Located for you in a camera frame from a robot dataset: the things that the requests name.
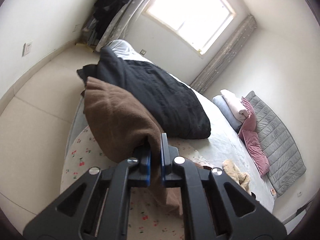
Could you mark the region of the brown fur-collared jacket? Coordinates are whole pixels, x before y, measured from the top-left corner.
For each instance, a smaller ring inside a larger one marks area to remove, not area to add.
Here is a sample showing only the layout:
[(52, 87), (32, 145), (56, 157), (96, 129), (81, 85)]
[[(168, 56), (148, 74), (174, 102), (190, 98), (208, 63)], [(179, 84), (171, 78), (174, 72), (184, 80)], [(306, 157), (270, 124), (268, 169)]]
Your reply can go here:
[(149, 192), (166, 212), (183, 213), (179, 189), (161, 185), (161, 133), (151, 113), (127, 90), (89, 77), (84, 93), (84, 114), (102, 152), (115, 163), (133, 155), (136, 147), (151, 148)]

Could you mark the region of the hanging black clothes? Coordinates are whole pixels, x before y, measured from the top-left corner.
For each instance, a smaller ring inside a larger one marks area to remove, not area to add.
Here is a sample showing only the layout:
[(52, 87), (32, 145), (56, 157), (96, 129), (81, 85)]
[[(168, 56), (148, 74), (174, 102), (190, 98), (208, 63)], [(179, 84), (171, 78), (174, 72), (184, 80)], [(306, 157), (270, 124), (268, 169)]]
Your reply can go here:
[(97, 0), (94, 4), (94, 18), (97, 20), (95, 31), (101, 39), (109, 24), (119, 10), (130, 0)]

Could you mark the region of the black quilted jacket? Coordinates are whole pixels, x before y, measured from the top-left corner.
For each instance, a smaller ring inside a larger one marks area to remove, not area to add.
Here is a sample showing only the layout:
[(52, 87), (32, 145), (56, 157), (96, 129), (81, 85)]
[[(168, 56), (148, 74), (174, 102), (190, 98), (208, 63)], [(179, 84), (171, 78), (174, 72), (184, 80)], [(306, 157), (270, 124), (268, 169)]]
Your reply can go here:
[(94, 77), (130, 92), (170, 137), (207, 139), (211, 134), (195, 92), (123, 41), (105, 46), (97, 64), (76, 72), (84, 82)]

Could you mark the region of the cherry print blanket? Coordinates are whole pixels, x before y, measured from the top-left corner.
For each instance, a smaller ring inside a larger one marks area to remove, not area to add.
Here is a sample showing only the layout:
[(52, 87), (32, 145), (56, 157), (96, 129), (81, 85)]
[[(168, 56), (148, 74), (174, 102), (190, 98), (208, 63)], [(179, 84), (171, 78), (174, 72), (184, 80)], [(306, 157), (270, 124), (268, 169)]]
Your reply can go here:
[[(129, 239), (131, 191), (144, 187), (140, 180), (140, 149), (115, 167), (90, 168), (63, 194), (57, 207), (62, 228), (58, 239)], [(203, 182), (212, 173), (182, 156), (174, 158), (172, 171), (183, 205), (184, 239), (216, 239)]]

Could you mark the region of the bed with grey sheet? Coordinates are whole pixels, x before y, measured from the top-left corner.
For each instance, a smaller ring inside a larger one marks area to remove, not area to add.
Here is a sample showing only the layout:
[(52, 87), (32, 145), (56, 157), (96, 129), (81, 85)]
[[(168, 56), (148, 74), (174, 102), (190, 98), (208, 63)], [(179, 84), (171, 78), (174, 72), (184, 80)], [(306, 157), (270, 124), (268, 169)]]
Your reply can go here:
[[(271, 212), (276, 198), (271, 193), (273, 187), (268, 177), (260, 176), (245, 144), (218, 107), (200, 93), (195, 95), (210, 120), (210, 137), (202, 140), (169, 138), (169, 144), (178, 148), (181, 156), (202, 166), (223, 167), (223, 162), (231, 159), (241, 172), (249, 175), (249, 189)], [(93, 138), (84, 115), (84, 102), (81, 101), (69, 133), (60, 191), (65, 191), (93, 166), (105, 169), (114, 165)], [(184, 239), (179, 209), (158, 206), (145, 188), (131, 191), (130, 208), (129, 239)]]

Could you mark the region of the right grey curtain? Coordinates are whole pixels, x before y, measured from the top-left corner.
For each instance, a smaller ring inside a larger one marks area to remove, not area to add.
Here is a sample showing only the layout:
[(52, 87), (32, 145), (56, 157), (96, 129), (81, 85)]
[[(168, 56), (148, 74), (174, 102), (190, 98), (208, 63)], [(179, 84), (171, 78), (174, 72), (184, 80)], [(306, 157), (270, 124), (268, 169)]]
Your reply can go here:
[(233, 61), (252, 36), (256, 28), (257, 22), (254, 16), (248, 15), (212, 60), (190, 84), (190, 87), (203, 94)]

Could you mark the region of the grey curtain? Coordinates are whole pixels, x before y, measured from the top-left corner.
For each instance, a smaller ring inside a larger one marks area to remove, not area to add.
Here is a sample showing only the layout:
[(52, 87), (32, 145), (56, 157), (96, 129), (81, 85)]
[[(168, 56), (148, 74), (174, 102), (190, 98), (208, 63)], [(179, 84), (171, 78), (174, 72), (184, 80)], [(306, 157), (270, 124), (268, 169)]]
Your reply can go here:
[(129, 0), (114, 16), (95, 50), (100, 52), (108, 42), (124, 39), (131, 25), (136, 22), (150, 1), (151, 0)]
[(190, 84), (190, 87), (203, 94), (233, 61), (252, 36), (256, 28), (257, 22), (254, 16), (248, 15), (212, 60)]

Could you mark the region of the folded cream blanket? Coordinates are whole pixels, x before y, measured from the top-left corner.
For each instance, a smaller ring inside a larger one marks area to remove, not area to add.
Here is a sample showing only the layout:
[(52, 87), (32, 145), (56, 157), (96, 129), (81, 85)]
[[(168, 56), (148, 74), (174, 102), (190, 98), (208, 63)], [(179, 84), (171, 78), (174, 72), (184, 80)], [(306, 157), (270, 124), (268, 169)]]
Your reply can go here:
[(242, 101), (234, 93), (227, 89), (220, 90), (220, 93), (227, 102), (235, 118), (243, 123), (248, 117), (248, 111), (242, 104)]

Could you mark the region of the pink velvet pillow back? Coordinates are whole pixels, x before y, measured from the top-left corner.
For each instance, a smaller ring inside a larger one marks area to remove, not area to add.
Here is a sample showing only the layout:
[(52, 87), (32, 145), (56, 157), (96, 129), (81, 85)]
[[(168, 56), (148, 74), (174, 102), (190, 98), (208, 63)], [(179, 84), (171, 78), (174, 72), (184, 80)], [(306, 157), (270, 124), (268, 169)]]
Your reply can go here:
[(246, 110), (248, 111), (248, 117), (243, 122), (242, 127), (240, 128), (240, 131), (244, 130), (244, 131), (252, 131), (252, 132), (254, 132), (255, 129), (256, 129), (257, 118), (256, 118), (256, 115), (255, 115), (255, 111), (253, 109), (253, 106), (244, 97), (242, 97), (241, 101), (242, 101), (242, 104), (244, 105), (244, 107), (246, 108)]

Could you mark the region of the pink velvet pillow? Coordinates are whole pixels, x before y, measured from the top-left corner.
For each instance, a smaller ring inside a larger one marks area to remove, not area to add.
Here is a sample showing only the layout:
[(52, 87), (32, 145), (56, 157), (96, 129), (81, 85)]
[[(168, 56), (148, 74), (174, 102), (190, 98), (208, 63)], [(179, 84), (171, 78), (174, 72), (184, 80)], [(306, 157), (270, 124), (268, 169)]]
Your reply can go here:
[(257, 118), (256, 118), (256, 115), (255, 115), (255, 111), (253, 109), (253, 106), (244, 97), (242, 97), (241, 101), (242, 101), (242, 104), (244, 105), (244, 107), (246, 108), (246, 110), (248, 111), (248, 117), (243, 122), (242, 127), (240, 128), (240, 131), (244, 130), (244, 131), (252, 131), (252, 132), (254, 132), (255, 129), (256, 129)]
[(263, 177), (269, 172), (270, 163), (267, 156), (263, 153), (258, 134), (247, 130), (242, 130), (240, 134), (242, 135), (247, 151), (253, 159), (260, 176)]

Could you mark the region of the pink velvet pillow front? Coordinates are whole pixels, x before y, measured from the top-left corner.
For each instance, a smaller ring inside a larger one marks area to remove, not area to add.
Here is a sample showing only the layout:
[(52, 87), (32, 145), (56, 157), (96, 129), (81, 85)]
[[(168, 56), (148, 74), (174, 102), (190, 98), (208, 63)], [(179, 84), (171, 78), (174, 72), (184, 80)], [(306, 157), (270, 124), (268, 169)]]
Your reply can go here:
[(260, 176), (263, 177), (269, 172), (270, 163), (267, 156), (263, 153), (258, 134), (247, 130), (242, 130), (240, 134), (242, 135), (247, 151), (253, 159)]

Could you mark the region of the grey padded headboard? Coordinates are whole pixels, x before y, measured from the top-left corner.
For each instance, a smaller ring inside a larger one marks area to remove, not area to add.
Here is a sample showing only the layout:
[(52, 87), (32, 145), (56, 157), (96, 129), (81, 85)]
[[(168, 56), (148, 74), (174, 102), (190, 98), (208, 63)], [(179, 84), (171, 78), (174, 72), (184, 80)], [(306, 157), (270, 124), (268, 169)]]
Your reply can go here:
[(267, 176), (280, 197), (306, 172), (306, 166), (294, 138), (276, 113), (254, 91), (246, 99), (253, 106), (260, 146), (270, 164)]

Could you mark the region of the window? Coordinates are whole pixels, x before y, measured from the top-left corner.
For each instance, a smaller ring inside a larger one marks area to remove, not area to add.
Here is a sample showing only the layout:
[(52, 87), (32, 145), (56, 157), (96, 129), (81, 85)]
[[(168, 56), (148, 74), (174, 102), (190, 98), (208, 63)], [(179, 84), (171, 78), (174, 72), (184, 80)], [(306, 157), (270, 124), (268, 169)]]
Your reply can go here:
[(227, 0), (151, 0), (145, 13), (204, 55), (236, 16)]

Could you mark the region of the left grey curtain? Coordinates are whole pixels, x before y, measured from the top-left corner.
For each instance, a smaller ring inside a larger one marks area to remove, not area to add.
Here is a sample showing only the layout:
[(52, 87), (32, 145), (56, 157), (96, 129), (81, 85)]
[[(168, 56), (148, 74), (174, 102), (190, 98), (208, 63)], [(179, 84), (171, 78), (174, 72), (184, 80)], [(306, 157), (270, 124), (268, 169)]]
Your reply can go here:
[(136, 22), (150, 1), (151, 0), (129, 0), (114, 16), (95, 50), (100, 52), (108, 42), (124, 39), (131, 25)]

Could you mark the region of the white wall socket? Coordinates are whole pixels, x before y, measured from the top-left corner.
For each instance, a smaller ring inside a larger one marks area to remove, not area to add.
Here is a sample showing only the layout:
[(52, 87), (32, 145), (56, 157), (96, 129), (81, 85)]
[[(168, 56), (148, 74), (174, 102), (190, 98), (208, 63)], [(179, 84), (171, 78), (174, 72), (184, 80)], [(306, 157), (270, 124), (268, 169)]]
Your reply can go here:
[(31, 52), (32, 45), (33, 45), (32, 41), (25, 42), (25, 44), (23, 46), (22, 56), (26, 56)]

